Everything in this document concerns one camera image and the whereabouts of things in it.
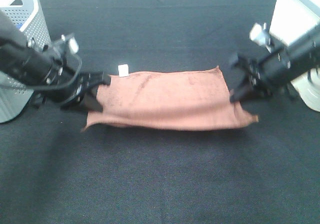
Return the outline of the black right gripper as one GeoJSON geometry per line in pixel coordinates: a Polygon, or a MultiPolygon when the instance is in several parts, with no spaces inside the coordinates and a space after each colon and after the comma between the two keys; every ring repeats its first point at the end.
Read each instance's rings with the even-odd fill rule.
{"type": "Polygon", "coordinates": [[[241,83],[230,95],[230,102],[252,101],[272,97],[272,91],[261,81],[258,62],[236,52],[228,60],[230,68],[238,68],[244,72],[241,83]]]}

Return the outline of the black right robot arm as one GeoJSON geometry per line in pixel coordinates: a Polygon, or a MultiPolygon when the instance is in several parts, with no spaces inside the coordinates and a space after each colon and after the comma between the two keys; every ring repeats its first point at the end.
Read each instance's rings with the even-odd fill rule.
{"type": "Polygon", "coordinates": [[[249,58],[239,53],[230,59],[231,67],[239,68],[245,76],[230,95],[230,102],[242,102],[270,98],[281,89],[288,89],[289,83],[320,66],[320,26],[311,28],[290,45],[270,34],[255,23],[249,38],[269,53],[262,58],[249,58]]]}

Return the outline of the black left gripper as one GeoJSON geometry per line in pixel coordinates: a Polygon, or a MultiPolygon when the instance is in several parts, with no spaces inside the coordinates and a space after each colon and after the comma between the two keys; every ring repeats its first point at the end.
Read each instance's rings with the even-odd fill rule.
{"type": "Polygon", "coordinates": [[[102,112],[103,106],[97,100],[98,86],[110,84],[111,76],[105,72],[80,72],[69,86],[50,91],[49,100],[63,110],[102,112]]]}

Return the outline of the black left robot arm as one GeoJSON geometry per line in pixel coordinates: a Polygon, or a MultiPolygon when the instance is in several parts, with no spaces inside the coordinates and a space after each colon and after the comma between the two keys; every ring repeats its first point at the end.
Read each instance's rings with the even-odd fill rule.
{"type": "Polygon", "coordinates": [[[0,14],[0,70],[62,110],[102,112],[98,87],[110,85],[104,72],[82,72],[74,34],[39,50],[5,13],[0,14]]]}

